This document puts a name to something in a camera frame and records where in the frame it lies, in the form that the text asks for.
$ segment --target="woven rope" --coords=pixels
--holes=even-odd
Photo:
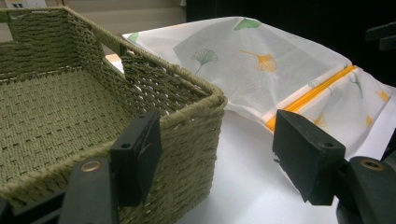
[[[222,92],[69,8],[43,10],[0,9],[14,39],[0,43],[0,196],[21,207],[64,189],[77,161],[105,156],[135,116],[158,109],[163,154],[148,202],[120,218],[176,222],[210,191]]]

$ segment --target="metal rivet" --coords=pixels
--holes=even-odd
[[[361,165],[370,169],[370,170],[375,170],[375,171],[383,171],[385,169],[384,165],[379,163],[378,161],[373,161],[373,160],[361,160]]]
[[[81,166],[81,170],[83,172],[91,172],[99,169],[101,165],[102,163],[100,161],[87,161]]]

